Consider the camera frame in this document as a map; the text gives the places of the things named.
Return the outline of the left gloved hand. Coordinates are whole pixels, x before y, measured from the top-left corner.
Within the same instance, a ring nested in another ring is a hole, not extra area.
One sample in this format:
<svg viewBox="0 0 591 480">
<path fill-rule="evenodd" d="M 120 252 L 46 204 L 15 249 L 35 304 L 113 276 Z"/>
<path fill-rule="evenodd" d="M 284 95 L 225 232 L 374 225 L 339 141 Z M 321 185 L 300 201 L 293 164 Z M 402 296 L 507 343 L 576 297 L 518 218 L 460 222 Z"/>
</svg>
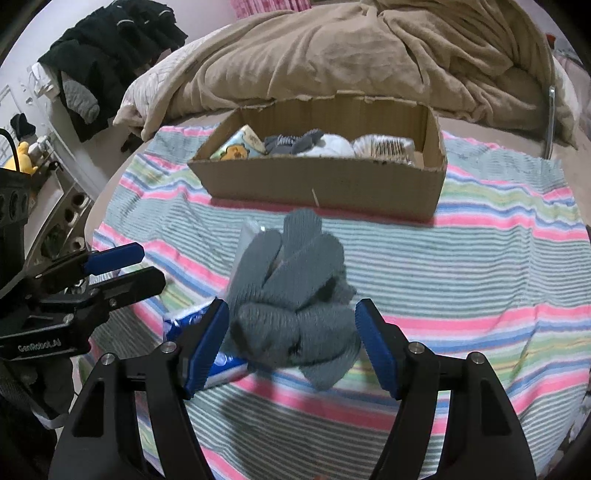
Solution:
<svg viewBox="0 0 591 480">
<path fill-rule="evenodd" d="M 65 415 L 74 396 L 69 358 L 1 362 L 1 396 L 48 422 Z"/>
</svg>

